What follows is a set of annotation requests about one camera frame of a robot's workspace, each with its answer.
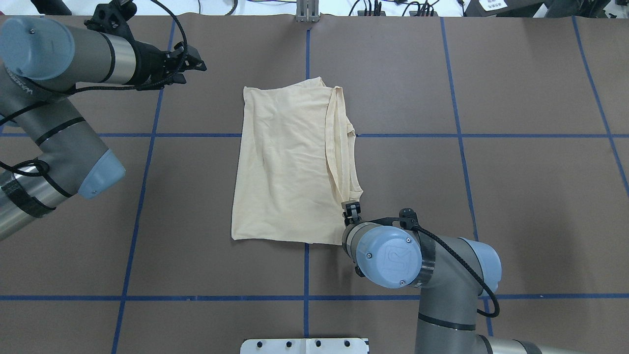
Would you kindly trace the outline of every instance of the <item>blue tape line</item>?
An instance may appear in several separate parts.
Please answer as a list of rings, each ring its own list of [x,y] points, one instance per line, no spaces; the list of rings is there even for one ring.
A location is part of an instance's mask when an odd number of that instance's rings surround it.
[[[359,138],[456,138],[459,137],[457,134],[448,134],[448,133],[418,133],[418,134],[357,134],[356,137]]]
[[[5,137],[28,137],[26,133],[4,133]],[[100,133],[100,137],[151,137],[151,133]],[[240,138],[241,133],[157,133],[156,137],[165,138]],[[363,133],[359,138],[458,138],[459,134],[451,133]],[[516,139],[607,139],[607,134],[495,134],[495,133],[462,133],[465,139],[472,138],[516,138]],[[629,134],[612,134],[614,138],[629,138]]]
[[[457,135],[459,138],[459,151],[461,153],[461,163],[463,164],[463,177],[465,179],[465,190],[467,192],[467,204],[472,216],[472,226],[474,228],[474,239],[478,241],[478,229],[476,227],[476,213],[474,212],[474,201],[472,199],[472,189],[470,187],[469,174],[467,172],[467,160],[465,158],[465,147],[463,146],[463,135],[461,132],[461,123],[459,120],[459,107],[457,105],[457,97],[454,93],[454,79],[452,78],[452,66],[450,65],[450,53],[448,51],[448,39],[445,34],[445,22],[443,17],[441,20],[441,34],[443,37],[443,50],[445,51],[445,64],[448,68],[448,80],[450,81],[450,95],[452,97],[452,108],[454,109],[454,121],[457,125]]]
[[[137,137],[150,137],[151,133],[100,133],[101,138],[137,138]]]
[[[120,300],[120,307],[118,308],[118,320],[116,321],[116,331],[114,332],[114,340],[111,345],[111,354],[116,354],[118,351],[118,341],[120,340],[120,327],[122,327],[122,317],[125,314],[125,299]]]
[[[172,21],[170,25],[170,38],[168,40],[168,48],[172,46],[172,40],[175,35],[175,21]],[[120,339],[120,329],[122,328],[122,318],[125,315],[125,302],[126,295],[129,289],[129,279],[131,278],[131,268],[133,266],[133,257],[135,255],[135,245],[138,240],[138,230],[140,228],[140,216],[142,214],[142,208],[144,206],[144,196],[147,191],[147,178],[148,170],[151,166],[151,160],[153,157],[153,147],[155,146],[155,138],[157,134],[157,125],[159,124],[159,113],[162,108],[162,98],[164,97],[164,89],[159,91],[159,97],[157,98],[157,107],[155,108],[155,119],[153,120],[153,130],[151,131],[151,141],[148,145],[147,163],[144,167],[144,176],[142,178],[142,189],[140,190],[140,200],[138,202],[138,210],[135,215],[135,224],[133,226],[133,236],[131,237],[131,248],[129,249],[129,258],[126,264],[125,281],[122,288],[122,299],[120,300],[120,309],[118,310],[118,320],[116,321],[116,331],[114,332],[114,340],[111,345],[111,354],[116,354],[118,351],[118,340]]]
[[[419,295],[310,295],[311,301],[417,301]]]
[[[304,338],[310,337],[310,245],[304,244]]]
[[[461,134],[463,138],[607,138],[605,134]]]
[[[498,294],[498,300],[570,300],[570,299],[629,299],[629,293],[600,294]],[[303,301],[302,295],[127,295],[134,301]],[[113,295],[0,295],[0,301],[120,301]],[[309,295],[309,301],[417,301],[419,295]],[[489,301],[489,297],[479,297]]]
[[[605,126],[605,131],[607,132],[607,136],[610,139],[611,150],[614,153],[614,159],[616,160],[616,164],[618,165],[618,171],[620,172],[620,177],[623,180],[623,184],[625,185],[625,191],[627,193],[627,196],[629,197],[629,183],[627,182],[625,169],[623,168],[623,165],[620,162],[620,157],[618,156],[618,151],[616,150],[616,144],[614,143],[614,138],[612,137],[612,134],[611,134],[610,125],[607,122],[607,118],[605,117],[605,111],[603,110],[601,99],[598,96],[598,91],[596,90],[596,85],[594,84],[592,73],[590,72],[589,65],[587,64],[586,55],[585,55],[585,52],[583,51],[583,44],[581,43],[581,35],[579,34],[579,26],[577,25],[577,18],[575,16],[572,17],[572,25],[574,26],[574,34],[577,36],[577,44],[579,44],[579,51],[581,52],[581,59],[583,60],[583,66],[586,69],[587,79],[590,82],[590,86],[592,86],[594,99],[596,100],[596,104],[598,105],[598,112],[600,112],[601,118],[603,119],[603,125]]]
[[[239,138],[241,133],[157,133],[160,138]]]
[[[130,295],[127,301],[303,301],[301,295],[227,295],[227,296],[150,296],[150,295]]]
[[[629,299],[628,293],[607,294],[501,294],[499,300],[548,300],[548,299]]]
[[[310,28],[306,30],[306,80],[310,78]]]
[[[0,301],[120,301],[120,296],[99,295],[0,295]]]
[[[306,80],[310,78],[310,31],[306,30]],[[304,243],[304,338],[310,337],[310,245]]]

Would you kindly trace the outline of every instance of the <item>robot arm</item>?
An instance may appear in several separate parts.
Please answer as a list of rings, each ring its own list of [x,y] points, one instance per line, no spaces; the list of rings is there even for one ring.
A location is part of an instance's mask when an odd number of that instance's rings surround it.
[[[126,21],[135,11],[129,0],[100,4],[86,21],[88,29],[47,18],[14,17],[4,23],[0,120],[19,125],[43,154],[13,167],[3,165],[0,241],[72,195],[93,198],[125,175],[116,156],[68,100],[85,90],[76,89],[75,83],[161,89],[185,83],[185,70],[206,70],[185,42],[163,52],[133,39]]]
[[[502,277],[500,259],[492,247],[437,237],[419,226],[410,208],[402,209],[397,218],[369,222],[361,219],[358,202],[343,203],[343,208],[347,226],[343,248],[357,274],[387,288],[421,289],[416,354],[579,354],[476,335],[476,312],[489,317],[499,313],[497,301],[493,314],[476,309],[478,296],[493,297]],[[393,222],[401,228],[392,226]]]

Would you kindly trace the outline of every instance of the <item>ur logo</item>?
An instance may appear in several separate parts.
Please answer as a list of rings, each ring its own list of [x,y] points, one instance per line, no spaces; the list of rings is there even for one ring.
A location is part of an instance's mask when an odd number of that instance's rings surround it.
[[[386,262],[384,267],[388,270],[405,271],[411,263],[411,251],[406,248],[388,246],[385,250]]]

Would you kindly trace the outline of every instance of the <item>white label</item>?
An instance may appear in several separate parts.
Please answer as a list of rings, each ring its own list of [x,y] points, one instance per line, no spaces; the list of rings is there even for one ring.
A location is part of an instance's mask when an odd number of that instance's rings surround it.
[[[485,9],[485,11],[494,11],[507,7],[507,4],[504,2],[504,0],[479,0],[479,2],[481,3],[481,6]]]

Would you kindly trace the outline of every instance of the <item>metal bracket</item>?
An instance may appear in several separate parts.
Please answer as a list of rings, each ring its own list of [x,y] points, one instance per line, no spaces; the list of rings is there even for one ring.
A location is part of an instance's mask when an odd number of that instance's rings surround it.
[[[319,0],[297,0],[297,22],[319,22]]]
[[[245,340],[240,354],[369,354],[367,338],[287,338],[283,340]]]

